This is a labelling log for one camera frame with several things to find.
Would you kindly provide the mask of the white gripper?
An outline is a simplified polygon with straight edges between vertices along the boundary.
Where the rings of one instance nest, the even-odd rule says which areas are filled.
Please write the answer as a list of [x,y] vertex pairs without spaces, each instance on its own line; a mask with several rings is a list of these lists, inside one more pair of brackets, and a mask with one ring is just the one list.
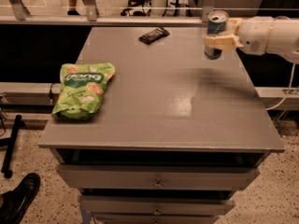
[[210,48],[222,51],[240,48],[246,54],[263,55],[273,24],[272,17],[253,17],[247,20],[229,18],[226,31],[232,35],[206,36],[204,43]]

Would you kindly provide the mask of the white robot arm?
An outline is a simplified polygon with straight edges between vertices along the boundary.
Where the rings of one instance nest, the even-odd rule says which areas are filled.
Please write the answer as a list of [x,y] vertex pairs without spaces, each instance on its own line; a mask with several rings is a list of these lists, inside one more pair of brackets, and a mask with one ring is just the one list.
[[276,54],[299,64],[299,20],[260,16],[230,18],[223,32],[207,35],[204,43],[222,51],[240,49],[249,55]]

